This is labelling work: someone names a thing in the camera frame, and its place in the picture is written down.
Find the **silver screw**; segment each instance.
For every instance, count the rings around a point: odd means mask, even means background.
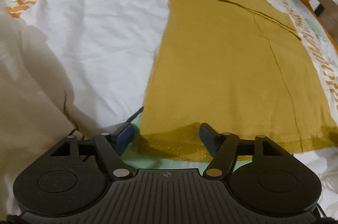
[[[211,177],[217,177],[217,176],[221,176],[223,172],[217,168],[210,168],[209,170],[206,171],[206,174]]]
[[[113,171],[113,175],[115,175],[116,177],[125,177],[128,176],[130,174],[130,171],[128,171],[125,168],[118,168],[115,171]]]

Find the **black scribble print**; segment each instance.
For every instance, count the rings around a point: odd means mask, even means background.
[[[72,132],[69,135],[72,135],[75,131],[79,131],[79,127],[77,125],[77,123],[73,120],[72,117],[70,117],[70,114],[68,112],[68,108],[67,108],[67,92],[65,91],[65,100],[64,100],[64,108],[63,108],[63,113],[64,115],[67,117],[67,119],[74,124],[75,129],[72,130]]]

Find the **yellow fabric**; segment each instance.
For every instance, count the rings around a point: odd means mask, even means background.
[[[317,21],[320,22],[320,20],[318,19],[318,17],[316,16],[315,12],[313,11],[310,3],[308,0],[300,0],[312,13],[312,15],[317,19]],[[333,44],[335,50],[336,50],[336,53],[338,54],[338,45],[335,43],[335,41],[332,39],[331,35],[326,31],[325,27],[322,25],[323,29],[324,29],[324,32],[325,34],[327,35],[327,37],[329,38],[330,42]]]
[[[337,127],[287,14],[265,0],[169,0],[139,139],[144,154],[209,161],[203,122],[289,152],[331,146]]]

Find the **white bedsheet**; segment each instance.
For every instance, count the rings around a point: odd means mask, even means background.
[[[15,1],[2,0],[2,4],[16,6]],[[0,134],[0,218],[5,213],[17,211],[11,193],[15,176],[72,130],[71,123],[62,115],[65,92],[70,116],[80,131],[89,137],[125,121],[142,106],[169,13],[168,0],[34,1],[35,5],[21,11],[19,19],[4,13],[4,5],[0,9],[0,30],[4,31],[0,35],[0,44],[3,44],[0,47],[0,67],[3,67],[0,79],[4,80],[0,101],[7,100],[1,104],[0,117],[3,121]],[[287,12],[281,0],[267,1]],[[286,1],[295,13],[302,18],[311,18],[320,27],[299,0]],[[6,35],[10,31],[16,32],[15,37]],[[332,63],[332,74],[337,76],[338,58],[332,44],[317,39],[315,34],[313,37],[322,54]],[[15,51],[7,49],[9,45],[15,46]],[[309,54],[332,116],[338,122],[334,94],[322,76],[320,64],[310,51]],[[14,60],[21,73],[12,64]],[[17,105],[12,101],[18,94],[11,94],[6,84],[21,87],[22,100]],[[36,109],[36,116],[31,116],[38,101],[41,101],[41,107]],[[47,139],[40,138],[44,133],[48,135],[44,136]],[[27,141],[20,146],[14,145],[16,159],[11,163],[12,159],[8,159],[11,143],[17,143],[22,136]],[[337,148],[296,157],[320,177],[323,184],[320,204],[328,215],[338,218]],[[9,172],[12,164],[16,167]]]

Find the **bed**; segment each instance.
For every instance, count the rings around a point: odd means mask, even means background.
[[[338,123],[335,44],[306,0],[267,1],[290,15]],[[46,149],[74,128],[86,137],[112,132],[143,106],[168,13],[168,0],[0,0],[0,219],[20,213],[13,182]],[[338,218],[337,147],[295,156],[319,176],[319,203]],[[123,159],[136,168],[207,165],[140,157],[132,148]]]

